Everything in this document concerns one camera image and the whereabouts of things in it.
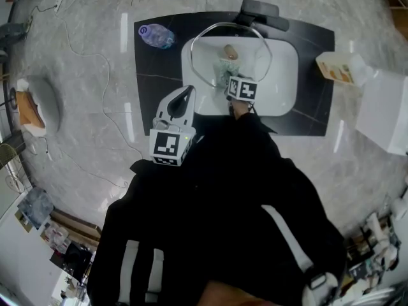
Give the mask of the person's left forearm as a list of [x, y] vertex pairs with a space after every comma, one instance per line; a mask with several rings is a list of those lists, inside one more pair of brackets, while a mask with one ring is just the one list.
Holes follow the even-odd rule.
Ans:
[[130, 199], [163, 193], [180, 174], [175, 166], [160, 165], [145, 159], [135, 162], [130, 170], [135, 173], [125, 195]]

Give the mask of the red white packets bag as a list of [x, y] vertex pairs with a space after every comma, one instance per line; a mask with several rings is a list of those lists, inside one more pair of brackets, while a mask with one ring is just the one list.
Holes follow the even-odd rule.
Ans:
[[54, 222], [46, 223], [40, 237], [52, 250], [57, 251], [60, 254], [66, 254], [66, 251], [71, 244], [71, 240], [68, 238], [69, 232], [67, 229]]

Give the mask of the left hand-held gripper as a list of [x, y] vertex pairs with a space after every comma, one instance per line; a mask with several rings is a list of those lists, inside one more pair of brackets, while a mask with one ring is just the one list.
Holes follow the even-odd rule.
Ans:
[[191, 127], [196, 89], [187, 85], [164, 97], [149, 133], [149, 155], [155, 164], [181, 166], [196, 136]]

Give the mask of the green scrubbing cloth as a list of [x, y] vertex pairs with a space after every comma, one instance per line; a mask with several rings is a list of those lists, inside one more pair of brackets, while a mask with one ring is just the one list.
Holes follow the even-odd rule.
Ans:
[[215, 63], [215, 84], [217, 88], [225, 89], [230, 77], [237, 77], [241, 66], [240, 61], [220, 58]]

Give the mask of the orange cardboard piece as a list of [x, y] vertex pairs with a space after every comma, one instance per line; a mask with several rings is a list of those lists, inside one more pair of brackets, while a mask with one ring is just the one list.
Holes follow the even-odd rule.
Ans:
[[38, 113], [38, 106], [34, 102], [31, 93], [26, 91], [17, 91], [16, 99], [20, 124], [31, 124], [34, 127], [44, 129], [45, 124]]

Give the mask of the clear bottle purple cap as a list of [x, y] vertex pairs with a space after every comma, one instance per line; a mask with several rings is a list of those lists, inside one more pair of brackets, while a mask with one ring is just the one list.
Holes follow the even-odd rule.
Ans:
[[142, 25], [138, 34], [146, 44], [154, 48], [168, 49], [175, 43], [174, 33], [160, 24]]

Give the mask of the black-topped wooden sink cabinet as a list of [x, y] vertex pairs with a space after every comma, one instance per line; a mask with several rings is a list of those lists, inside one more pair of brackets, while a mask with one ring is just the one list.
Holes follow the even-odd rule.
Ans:
[[[218, 22], [232, 22], [233, 11], [181, 13], [135, 22], [135, 64], [144, 133], [149, 134], [160, 101], [182, 87], [182, 47], [200, 32]], [[169, 49], [146, 44], [138, 30], [160, 24], [175, 33]], [[335, 50], [335, 33], [300, 20], [289, 20], [286, 32], [261, 24], [255, 28], [268, 39], [289, 43], [299, 57], [298, 90], [294, 107], [285, 115], [262, 117], [262, 122], [280, 136], [324, 136], [333, 97], [333, 82], [323, 78], [316, 57]]]

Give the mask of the pile of white parts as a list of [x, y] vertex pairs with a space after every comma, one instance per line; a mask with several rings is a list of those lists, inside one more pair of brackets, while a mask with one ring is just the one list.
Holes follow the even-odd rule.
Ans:
[[353, 281], [366, 293], [376, 288], [386, 272], [398, 267], [401, 245], [390, 215], [372, 212], [347, 241], [347, 271]]

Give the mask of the cardboard box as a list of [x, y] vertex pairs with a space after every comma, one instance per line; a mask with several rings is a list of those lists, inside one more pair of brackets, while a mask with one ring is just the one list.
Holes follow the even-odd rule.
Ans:
[[408, 41], [408, 9], [391, 9], [396, 29]]

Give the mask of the person's black jacket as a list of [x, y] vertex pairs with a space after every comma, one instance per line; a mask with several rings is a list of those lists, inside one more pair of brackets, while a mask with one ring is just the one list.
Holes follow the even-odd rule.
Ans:
[[273, 217], [283, 217], [317, 273], [341, 278], [343, 236], [316, 188], [293, 166], [233, 156], [231, 119], [205, 133], [174, 183], [113, 202], [88, 281], [91, 306], [196, 306], [218, 281], [281, 306], [301, 306], [309, 278]]

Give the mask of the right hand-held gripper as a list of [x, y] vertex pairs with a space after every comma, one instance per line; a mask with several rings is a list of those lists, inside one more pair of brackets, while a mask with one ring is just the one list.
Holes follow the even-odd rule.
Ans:
[[258, 83], [247, 78], [230, 76], [226, 95], [239, 101], [255, 101]]

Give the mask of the person's right forearm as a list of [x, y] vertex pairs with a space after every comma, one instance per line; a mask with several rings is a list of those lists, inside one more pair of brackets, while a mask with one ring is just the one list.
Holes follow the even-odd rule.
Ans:
[[292, 160], [281, 156], [266, 126], [250, 112], [248, 103], [233, 99], [230, 106], [235, 120], [228, 126], [227, 141], [233, 156], [251, 166], [293, 166]]

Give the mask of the black bag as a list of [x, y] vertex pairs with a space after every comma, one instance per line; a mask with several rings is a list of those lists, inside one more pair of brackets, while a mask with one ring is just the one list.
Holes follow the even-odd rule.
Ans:
[[77, 281], [82, 281], [91, 258], [92, 252], [88, 248], [72, 242], [64, 254], [54, 251], [50, 261]]

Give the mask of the white sink basin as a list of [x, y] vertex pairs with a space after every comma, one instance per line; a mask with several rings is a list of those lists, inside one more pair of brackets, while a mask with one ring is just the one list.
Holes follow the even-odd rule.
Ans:
[[[266, 78], [258, 83], [255, 110], [263, 117], [280, 117], [295, 105], [298, 85], [298, 54], [295, 48], [281, 40], [266, 39], [273, 61]], [[228, 115], [225, 89], [214, 89], [202, 82], [189, 64], [189, 40], [182, 48], [182, 80], [196, 89], [195, 111], [201, 115]]]

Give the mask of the large white box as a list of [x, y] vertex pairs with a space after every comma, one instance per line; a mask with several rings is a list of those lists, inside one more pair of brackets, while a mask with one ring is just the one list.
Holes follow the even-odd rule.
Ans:
[[408, 76], [374, 72], [363, 86], [356, 129], [386, 152], [408, 155]]

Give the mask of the clear plastic wrapped bundle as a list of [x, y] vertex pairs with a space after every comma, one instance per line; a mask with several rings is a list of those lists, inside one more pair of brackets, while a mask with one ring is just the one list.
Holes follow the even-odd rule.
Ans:
[[54, 204], [44, 189], [34, 187], [17, 207], [25, 218], [38, 230], [53, 211]]

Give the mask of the black faucet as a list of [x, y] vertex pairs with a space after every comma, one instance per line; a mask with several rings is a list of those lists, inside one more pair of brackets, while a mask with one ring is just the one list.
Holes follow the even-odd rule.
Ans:
[[280, 17], [278, 6], [256, 0], [243, 0], [233, 22], [247, 27], [259, 23], [284, 32], [289, 29], [289, 20]]

